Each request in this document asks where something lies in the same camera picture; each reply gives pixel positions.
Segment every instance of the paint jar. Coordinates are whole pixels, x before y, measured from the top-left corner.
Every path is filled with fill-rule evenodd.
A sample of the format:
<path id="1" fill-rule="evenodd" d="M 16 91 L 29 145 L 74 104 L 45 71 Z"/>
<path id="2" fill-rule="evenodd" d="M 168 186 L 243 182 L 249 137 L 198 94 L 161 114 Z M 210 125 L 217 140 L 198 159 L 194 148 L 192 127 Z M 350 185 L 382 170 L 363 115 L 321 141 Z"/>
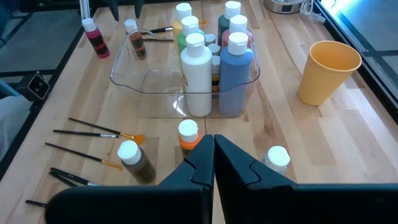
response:
<path id="1" fill-rule="evenodd" d="M 218 40 L 217 44 L 221 46 L 223 32 L 229 29 L 229 20 L 241 14 L 241 3 L 236 1 L 228 1 L 225 3 L 224 15 L 218 18 Z"/>
<path id="2" fill-rule="evenodd" d="M 205 47 L 205 36 L 199 33 L 187 37 L 187 48 L 181 52 L 182 72 L 188 111 L 194 116 L 206 116 L 211 111 L 211 51 Z"/>
<path id="3" fill-rule="evenodd" d="M 218 110 L 225 116 L 239 116 L 244 110 L 246 85 L 253 52 L 247 47 L 248 35 L 229 35 L 228 47 L 221 50 Z"/>
<path id="4" fill-rule="evenodd" d="M 145 60 L 147 58 L 147 51 L 142 40 L 141 32 L 138 31 L 137 23 L 134 19 L 128 19 L 124 21 L 124 28 L 126 34 L 129 36 L 129 40 L 134 49 L 134 55 L 138 60 Z"/>
<path id="5" fill-rule="evenodd" d="M 213 55 L 211 57 L 211 91 L 213 93 L 220 92 L 218 84 L 220 82 L 220 56 Z M 218 94 L 213 94 L 213 99 L 218 99 Z"/>
<path id="6" fill-rule="evenodd" d="M 105 44 L 104 38 L 102 37 L 100 30 L 95 25 L 94 20 L 92 18 L 86 18 L 83 19 L 81 23 L 85 28 L 86 36 L 93 46 L 97 56 L 99 58 L 109 57 L 111 53 L 109 52 L 108 47 Z"/>
<path id="7" fill-rule="evenodd" d="M 229 29 L 223 32 L 223 40 L 221 48 L 228 45 L 229 35 L 234 32 L 244 32 L 248 35 L 248 47 L 251 48 L 251 41 L 253 39 L 250 30 L 247 29 L 248 19 L 246 16 L 236 15 L 229 20 Z"/>
<path id="8" fill-rule="evenodd" d="M 209 46 L 209 44 L 215 44 L 216 43 L 216 35 L 214 34 L 206 34 L 205 37 L 205 46 Z"/>
<path id="9" fill-rule="evenodd" d="M 156 178 L 156 170 L 145 152 L 132 141 L 124 141 L 118 150 L 123 166 L 140 184 L 149 184 Z"/>
<path id="10" fill-rule="evenodd" d="M 192 8 L 191 5 L 188 3 L 180 3 L 176 5 L 175 7 L 175 19 L 173 20 L 173 40 L 174 40 L 174 46 L 175 46 L 175 51 L 177 53 L 177 64 L 180 69 L 180 76 L 181 79 L 184 80 L 183 74 L 182 74 L 182 69 L 181 69 L 181 60 L 180 60 L 180 53 L 178 51 L 178 42 L 177 42 L 177 37 L 182 31 L 182 24 L 181 20 L 187 16 L 192 16 Z"/>
<path id="11" fill-rule="evenodd" d="M 178 141 L 184 158 L 192 152 L 200 139 L 201 134 L 196 122 L 191 119 L 186 119 L 180 123 L 178 126 Z"/>
<path id="12" fill-rule="evenodd" d="M 290 156 L 282 146 L 272 146 L 261 158 L 261 162 L 279 174 L 285 175 Z"/>

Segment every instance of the bottle cap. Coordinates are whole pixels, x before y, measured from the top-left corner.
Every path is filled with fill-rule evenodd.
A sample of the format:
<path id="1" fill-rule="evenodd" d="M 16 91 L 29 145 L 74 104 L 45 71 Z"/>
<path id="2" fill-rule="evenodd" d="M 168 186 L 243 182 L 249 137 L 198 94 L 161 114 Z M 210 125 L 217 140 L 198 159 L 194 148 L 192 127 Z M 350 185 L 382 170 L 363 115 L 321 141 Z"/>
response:
<path id="1" fill-rule="evenodd" d="M 232 17 L 241 13 L 241 3 L 236 1 L 228 1 L 225 3 L 224 17 L 230 20 Z"/>
<path id="2" fill-rule="evenodd" d="M 205 45 L 208 46 L 209 44 L 215 44 L 215 43 L 216 43 L 216 35 L 206 34 Z"/>
<path id="3" fill-rule="evenodd" d="M 191 119 L 183 120 L 178 126 L 181 140 L 186 143 L 195 142 L 199 137 L 198 124 Z"/>
<path id="4" fill-rule="evenodd" d="M 220 55 L 221 47 L 218 44 L 209 44 L 207 47 L 211 50 L 212 55 Z"/>
<path id="5" fill-rule="evenodd" d="M 220 56 L 213 55 L 211 56 L 211 74 L 219 74 L 220 73 Z"/>
<path id="6" fill-rule="evenodd" d="M 182 34 L 186 37 L 199 32 L 199 20 L 195 16 L 187 16 L 181 20 Z"/>
<path id="7" fill-rule="evenodd" d="M 97 29 L 97 26 L 94 23 L 94 20 L 92 18 L 86 18 L 81 21 L 81 24 L 83 24 L 83 27 L 85 28 L 86 32 L 93 32 L 94 30 Z"/>
<path id="8" fill-rule="evenodd" d="M 235 32 L 228 37 L 228 52 L 231 55 L 242 55 L 248 46 L 248 35 L 242 32 Z"/>
<path id="9" fill-rule="evenodd" d="M 181 20 L 187 16 L 192 16 L 192 8 L 188 3 L 180 3 L 175 7 L 175 15 L 177 16 L 177 20 L 181 22 Z"/>
<path id="10" fill-rule="evenodd" d="M 205 37 L 202 34 L 194 33 L 188 35 L 187 54 L 191 56 L 201 56 L 205 50 Z"/>
<path id="11" fill-rule="evenodd" d="M 142 154 L 134 141 L 127 140 L 120 145 L 118 156 L 125 164 L 134 165 L 141 159 Z"/>
<path id="12" fill-rule="evenodd" d="M 130 32 L 137 30 L 137 23 L 134 19 L 128 19 L 124 21 L 124 28 L 126 29 L 126 32 L 129 34 Z"/>
<path id="13" fill-rule="evenodd" d="M 246 16 L 236 15 L 229 20 L 229 33 L 244 32 L 248 27 L 248 19 Z"/>
<path id="14" fill-rule="evenodd" d="M 269 168 L 277 172 L 284 169 L 290 162 L 290 156 L 282 146 L 272 146 L 268 150 L 267 156 L 270 162 L 270 164 L 268 164 Z"/>

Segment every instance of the brown paint bottle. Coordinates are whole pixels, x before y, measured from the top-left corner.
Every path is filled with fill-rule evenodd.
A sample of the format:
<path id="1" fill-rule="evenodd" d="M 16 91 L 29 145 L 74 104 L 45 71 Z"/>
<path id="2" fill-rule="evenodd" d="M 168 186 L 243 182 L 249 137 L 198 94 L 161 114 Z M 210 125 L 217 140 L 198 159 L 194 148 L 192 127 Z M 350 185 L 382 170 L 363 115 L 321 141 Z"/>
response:
<path id="1" fill-rule="evenodd" d="M 142 40 L 141 33 L 138 31 L 137 23 L 134 19 L 124 21 L 124 28 L 129 36 L 131 45 L 134 49 L 134 54 L 138 60 L 147 58 L 147 51 Z"/>
<path id="2" fill-rule="evenodd" d="M 156 170 L 145 152 L 132 141 L 124 141 L 118 150 L 123 166 L 140 184 L 149 184 L 155 180 Z"/>

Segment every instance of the wooden tabletop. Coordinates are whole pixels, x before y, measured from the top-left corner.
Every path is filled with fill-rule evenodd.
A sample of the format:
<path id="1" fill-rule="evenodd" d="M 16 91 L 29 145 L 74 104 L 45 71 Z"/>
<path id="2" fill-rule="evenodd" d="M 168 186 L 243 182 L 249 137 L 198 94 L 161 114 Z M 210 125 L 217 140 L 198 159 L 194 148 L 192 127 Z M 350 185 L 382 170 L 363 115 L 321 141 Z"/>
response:
<path id="1" fill-rule="evenodd" d="M 192 1 L 193 15 L 207 20 L 203 28 L 217 33 L 224 1 Z M 139 27 L 169 26 L 177 3 L 145 5 Z M 256 39 L 261 66 L 247 105 L 238 118 L 195 119 L 200 131 L 223 134 L 250 155 L 260 158 L 271 146 L 286 147 L 292 158 L 287 177 L 300 183 L 398 181 L 398 127 L 358 73 L 321 106 L 297 98 L 310 46 L 331 40 L 321 24 L 299 14 L 267 11 L 262 0 L 243 1 L 242 12 Z M 135 18 L 134 7 L 119 8 L 116 22 L 109 9 L 98 9 L 95 21 L 111 56 L 99 59 L 83 36 L 42 111 L 0 182 L 0 224 L 44 223 L 44 210 L 25 200 L 48 202 L 67 186 L 48 175 L 51 167 L 103 185 L 136 185 L 117 170 L 67 152 L 45 147 L 51 142 L 120 164 L 116 151 L 125 139 L 59 135 L 53 129 L 96 131 L 68 117 L 131 134 L 145 134 L 144 150 L 156 166 L 156 184 L 182 161 L 177 126 L 182 119 L 142 119 L 132 103 L 109 81 L 115 56 L 125 38 L 123 22 Z M 224 223 L 220 197 L 214 196 L 213 223 Z"/>

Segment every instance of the white paint bottle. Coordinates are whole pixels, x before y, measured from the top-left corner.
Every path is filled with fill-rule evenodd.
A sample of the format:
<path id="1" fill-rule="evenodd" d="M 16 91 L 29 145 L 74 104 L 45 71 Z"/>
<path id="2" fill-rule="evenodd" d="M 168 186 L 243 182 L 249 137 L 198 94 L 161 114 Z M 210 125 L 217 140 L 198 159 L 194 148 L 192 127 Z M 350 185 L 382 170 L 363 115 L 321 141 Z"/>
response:
<path id="1" fill-rule="evenodd" d="M 194 116 L 206 116 L 211 111 L 211 50 L 205 47 L 202 34 L 190 34 L 186 41 L 187 48 L 181 52 L 181 66 L 187 81 L 188 110 Z"/>
<path id="2" fill-rule="evenodd" d="M 279 174 L 285 175 L 290 156 L 282 146 L 272 146 L 261 158 L 261 162 Z"/>

